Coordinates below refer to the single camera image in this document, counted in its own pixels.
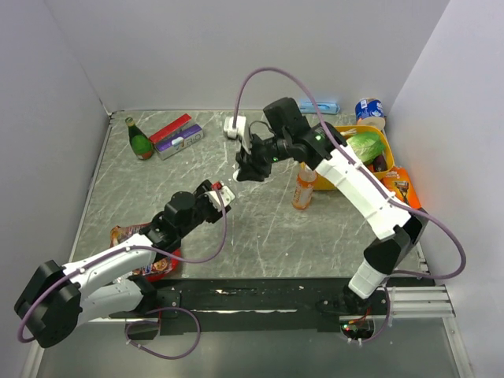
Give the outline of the orange tea bottle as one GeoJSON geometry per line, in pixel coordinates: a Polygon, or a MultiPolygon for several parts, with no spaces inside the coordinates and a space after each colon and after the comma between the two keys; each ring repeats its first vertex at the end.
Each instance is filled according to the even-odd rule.
{"type": "Polygon", "coordinates": [[[305,163],[301,163],[292,199],[293,207],[296,209],[306,209],[309,206],[316,180],[317,173],[305,163]]]}

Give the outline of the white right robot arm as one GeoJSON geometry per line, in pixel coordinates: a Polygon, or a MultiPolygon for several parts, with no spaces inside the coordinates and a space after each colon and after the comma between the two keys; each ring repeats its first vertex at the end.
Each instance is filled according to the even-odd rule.
{"type": "Polygon", "coordinates": [[[417,244],[427,221],[409,206],[395,206],[395,194],[363,165],[339,132],[325,124],[310,126],[294,99],[277,100],[263,112],[271,137],[261,139],[248,124],[235,129],[241,142],[235,178],[260,182],[269,176],[273,163],[293,159],[324,177],[351,202],[376,236],[344,295],[350,312],[363,313],[372,304],[371,294],[417,244]]]}

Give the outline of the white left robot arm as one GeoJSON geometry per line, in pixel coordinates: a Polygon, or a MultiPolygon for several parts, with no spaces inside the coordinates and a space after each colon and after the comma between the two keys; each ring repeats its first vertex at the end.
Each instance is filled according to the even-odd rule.
{"type": "Polygon", "coordinates": [[[133,271],[162,258],[184,261],[174,253],[183,238],[204,222],[226,221],[234,200],[227,185],[205,180],[193,192],[176,192],[151,222],[122,243],[65,265],[53,260],[41,264],[14,305],[20,318],[18,341],[48,348],[96,318],[151,314],[156,290],[133,271]]]}

